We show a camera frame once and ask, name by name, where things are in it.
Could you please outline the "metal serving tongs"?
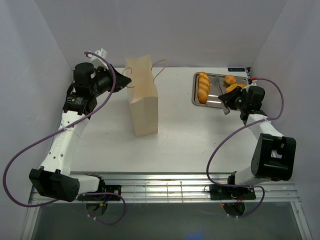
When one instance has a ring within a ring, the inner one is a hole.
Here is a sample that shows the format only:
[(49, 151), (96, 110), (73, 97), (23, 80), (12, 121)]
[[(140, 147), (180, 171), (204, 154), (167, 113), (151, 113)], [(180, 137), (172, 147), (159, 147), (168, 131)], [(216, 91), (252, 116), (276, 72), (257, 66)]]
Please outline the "metal serving tongs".
[[(217, 89), (218, 95), (219, 96), (223, 95), (223, 91), (222, 91), (221, 85), (220, 85), (220, 79), (217, 75), (214, 77), (213, 85)], [(222, 101), (221, 101), (221, 104), (222, 104), (223, 113), (225, 115), (228, 115), (230, 113), (230, 110), (225, 106), (225, 104)]]

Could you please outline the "beige paper bag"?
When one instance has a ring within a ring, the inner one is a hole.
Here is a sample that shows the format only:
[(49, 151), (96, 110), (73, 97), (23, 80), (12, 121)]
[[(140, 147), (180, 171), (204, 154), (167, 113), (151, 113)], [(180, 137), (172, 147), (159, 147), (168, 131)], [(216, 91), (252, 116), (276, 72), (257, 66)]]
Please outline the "beige paper bag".
[(127, 58), (125, 76), (131, 79), (126, 87), (127, 98), (136, 137), (158, 133), (158, 90), (153, 75), (151, 57)]

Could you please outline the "scored baguette fake bread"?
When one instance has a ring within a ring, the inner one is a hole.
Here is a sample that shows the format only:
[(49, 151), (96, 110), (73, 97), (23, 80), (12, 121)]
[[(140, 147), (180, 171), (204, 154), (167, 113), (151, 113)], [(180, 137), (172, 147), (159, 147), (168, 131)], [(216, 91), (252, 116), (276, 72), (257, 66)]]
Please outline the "scored baguette fake bread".
[(210, 92), (209, 77), (205, 72), (200, 72), (198, 75), (198, 101), (201, 104), (206, 104)]

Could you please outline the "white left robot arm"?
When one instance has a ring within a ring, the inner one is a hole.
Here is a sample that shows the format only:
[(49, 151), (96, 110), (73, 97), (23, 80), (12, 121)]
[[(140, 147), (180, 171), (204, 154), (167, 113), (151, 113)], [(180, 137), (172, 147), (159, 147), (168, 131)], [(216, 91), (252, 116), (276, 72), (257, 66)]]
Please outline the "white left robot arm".
[(58, 134), (54, 136), (49, 153), (38, 169), (31, 169), (29, 179), (43, 196), (72, 202), (78, 195), (89, 193), (95, 200), (106, 195), (102, 178), (97, 175), (71, 177), (71, 163), (80, 136), (91, 114), (98, 108), (97, 97), (105, 92), (116, 93), (131, 83), (131, 79), (114, 67), (94, 67), (82, 62), (75, 66), (69, 86)]

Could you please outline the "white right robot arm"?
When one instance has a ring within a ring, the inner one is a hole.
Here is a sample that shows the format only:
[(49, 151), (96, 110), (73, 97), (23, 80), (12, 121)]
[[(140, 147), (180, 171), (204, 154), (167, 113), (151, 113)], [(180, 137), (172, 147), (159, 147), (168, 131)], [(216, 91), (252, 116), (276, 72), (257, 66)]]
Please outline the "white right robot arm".
[(293, 174), (297, 142), (282, 135), (268, 120), (261, 110), (264, 97), (265, 90), (259, 86), (246, 89), (237, 86), (218, 96), (226, 108), (240, 110), (240, 119), (257, 139), (250, 166), (228, 177), (225, 191), (232, 199), (244, 193), (243, 185), (288, 181)]

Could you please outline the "small round fake bun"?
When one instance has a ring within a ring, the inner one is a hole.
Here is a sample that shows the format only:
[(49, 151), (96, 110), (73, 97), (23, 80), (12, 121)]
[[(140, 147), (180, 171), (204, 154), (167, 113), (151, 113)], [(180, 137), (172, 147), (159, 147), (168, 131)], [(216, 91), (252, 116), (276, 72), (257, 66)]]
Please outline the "small round fake bun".
[(227, 75), (225, 76), (224, 81), (228, 85), (233, 85), (236, 83), (236, 77), (233, 75)]

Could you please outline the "stainless steel tray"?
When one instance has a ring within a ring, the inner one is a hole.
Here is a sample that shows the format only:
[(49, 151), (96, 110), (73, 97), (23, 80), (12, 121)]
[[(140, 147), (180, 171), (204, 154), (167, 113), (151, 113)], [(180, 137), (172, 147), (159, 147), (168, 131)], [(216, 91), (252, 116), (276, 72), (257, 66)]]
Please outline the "stainless steel tray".
[(226, 75), (217, 73), (207, 73), (209, 80), (209, 93), (206, 103), (200, 103), (198, 99), (199, 75), (200, 72), (196, 72), (193, 75), (191, 98), (192, 103), (196, 106), (201, 107), (223, 109), (224, 104), (219, 100), (218, 96), (226, 93), (226, 89), (228, 87), (227, 83), (225, 82)]

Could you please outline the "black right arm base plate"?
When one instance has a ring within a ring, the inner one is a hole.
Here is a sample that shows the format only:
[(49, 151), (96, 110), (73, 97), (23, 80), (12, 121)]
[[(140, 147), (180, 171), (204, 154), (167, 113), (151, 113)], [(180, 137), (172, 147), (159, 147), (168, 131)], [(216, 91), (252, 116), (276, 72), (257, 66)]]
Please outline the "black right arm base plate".
[(255, 200), (256, 194), (252, 189), (241, 187), (222, 187), (214, 184), (206, 185), (204, 192), (211, 200)]

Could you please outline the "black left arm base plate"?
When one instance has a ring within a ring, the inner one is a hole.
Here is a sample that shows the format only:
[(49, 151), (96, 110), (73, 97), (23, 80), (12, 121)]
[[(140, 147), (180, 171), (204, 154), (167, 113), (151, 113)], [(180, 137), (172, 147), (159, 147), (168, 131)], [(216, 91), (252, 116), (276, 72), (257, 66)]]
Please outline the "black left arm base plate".
[[(121, 195), (122, 186), (121, 185), (110, 185), (110, 184), (100, 184), (97, 191), (94, 193), (113, 193), (117, 195)], [(99, 195), (88, 195), (84, 193), (77, 197), (79, 201), (99, 201), (104, 202), (107, 199), (110, 201), (119, 201), (120, 197), (112, 195), (112, 194), (99, 194)]]

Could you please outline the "aluminium table frame rail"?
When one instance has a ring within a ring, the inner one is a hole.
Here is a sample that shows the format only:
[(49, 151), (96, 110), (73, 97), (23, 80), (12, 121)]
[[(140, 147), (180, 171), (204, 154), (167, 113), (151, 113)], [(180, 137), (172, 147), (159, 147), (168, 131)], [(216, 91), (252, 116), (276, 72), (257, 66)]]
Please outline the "aluminium table frame rail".
[[(245, 200), (244, 218), (211, 200), (206, 165), (242, 123), (237, 112), (192, 103), (202, 68), (168, 68), (157, 80), (158, 133), (136, 137), (126, 91), (93, 116), (79, 141), (72, 175), (97, 174), (121, 185), (122, 200), (56, 203), (27, 211), (24, 240), (310, 240), (292, 181), (266, 182)], [(91, 217), (97, 209), (97, 218)]]

